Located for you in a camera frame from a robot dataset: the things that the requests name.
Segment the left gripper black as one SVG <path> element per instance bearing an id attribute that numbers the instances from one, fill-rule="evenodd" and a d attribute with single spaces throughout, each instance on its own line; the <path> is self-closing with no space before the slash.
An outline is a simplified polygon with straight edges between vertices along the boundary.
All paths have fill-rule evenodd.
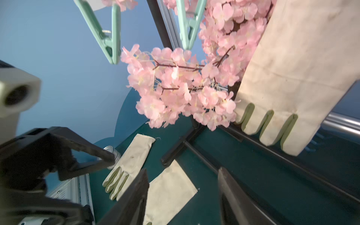
<path id="1" fill-rule="evenodd" d="M 72 150 L 101 160 L 79 163 Z M 112 166 L 115 156 L 68 127 L 41 128 L 1 145 L 1 224 L 26 217 L 48 218 L 49 225 L 70 224 L 70 203 L 46 197 L 45 174 L 57 171 L 65 181 Z"/>

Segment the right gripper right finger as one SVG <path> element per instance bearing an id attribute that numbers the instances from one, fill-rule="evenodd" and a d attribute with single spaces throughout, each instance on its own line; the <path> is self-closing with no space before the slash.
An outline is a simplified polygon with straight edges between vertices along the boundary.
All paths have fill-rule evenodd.
<path id="1" fill-rule="evenodd" d="M 267 211 L 262 209 L 241 188 L 227 169 L 221 167 L 217 176 L 222 225 L 276 225 Z"/>

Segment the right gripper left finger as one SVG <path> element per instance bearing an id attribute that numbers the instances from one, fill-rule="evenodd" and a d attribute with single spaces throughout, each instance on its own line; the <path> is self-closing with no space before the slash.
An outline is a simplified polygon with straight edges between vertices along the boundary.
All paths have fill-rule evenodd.
<path id="1" fill-rule="evenodd" d="M 149 181 L 142 169 L 111 210 L 98 225 L 142 225 L 145 216 Z"/>

